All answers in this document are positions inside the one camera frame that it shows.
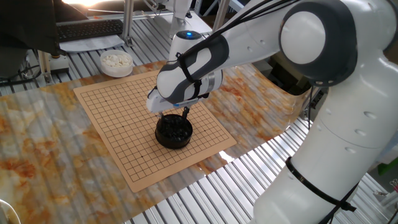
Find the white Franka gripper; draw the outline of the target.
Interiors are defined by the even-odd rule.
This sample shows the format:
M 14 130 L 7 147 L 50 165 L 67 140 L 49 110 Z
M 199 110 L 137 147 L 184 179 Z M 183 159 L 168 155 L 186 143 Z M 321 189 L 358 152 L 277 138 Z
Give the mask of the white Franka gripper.
M 206 93 L 204 95 L 200 95 L 198 98 L 194 98 L 193 100 L 187 100 L 173 104 L 161 97 L 158 89 L 153 88 L 147 95 L 146 106 L 151 113 L 159 113 L 160 120 L 164 118 L 164 114 L 162 113 L 163 111 L 184 108 L 182 117 L 187 119 L 190 107 L 208 97 L 209 93 Z

